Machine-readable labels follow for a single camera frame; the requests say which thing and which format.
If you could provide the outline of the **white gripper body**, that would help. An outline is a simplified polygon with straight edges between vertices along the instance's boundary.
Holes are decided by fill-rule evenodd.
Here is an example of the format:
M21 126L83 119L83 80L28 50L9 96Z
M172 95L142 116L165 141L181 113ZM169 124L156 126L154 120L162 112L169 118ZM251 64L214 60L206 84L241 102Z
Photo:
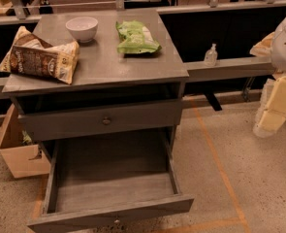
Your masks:
M260 107L255 116L255 124L253 127L253 133L257 137L266 138L271 135L271 133L260 126L260 120L263 118L264 110L267 106L267 103L270 99L270 95L273 89L274 80L267 79L266 83L262 88L261 98L260 98Z

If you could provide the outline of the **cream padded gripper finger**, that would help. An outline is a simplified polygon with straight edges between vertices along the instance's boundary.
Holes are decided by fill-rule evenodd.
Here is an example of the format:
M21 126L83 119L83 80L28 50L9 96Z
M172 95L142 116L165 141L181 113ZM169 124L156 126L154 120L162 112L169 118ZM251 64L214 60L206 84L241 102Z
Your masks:
M260 126L271 134L286 121L286 75L274 81L270 99L260 120Z

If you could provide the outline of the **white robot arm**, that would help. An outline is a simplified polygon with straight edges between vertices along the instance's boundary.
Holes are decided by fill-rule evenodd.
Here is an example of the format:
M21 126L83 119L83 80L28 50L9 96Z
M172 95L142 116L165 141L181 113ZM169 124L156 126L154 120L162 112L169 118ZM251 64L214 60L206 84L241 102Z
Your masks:
M286 17L274 32L253 46L250 53L269 56L271 65L283 73L275 81L267 80L262 90L253 132L265 138L275 134L286 121Z

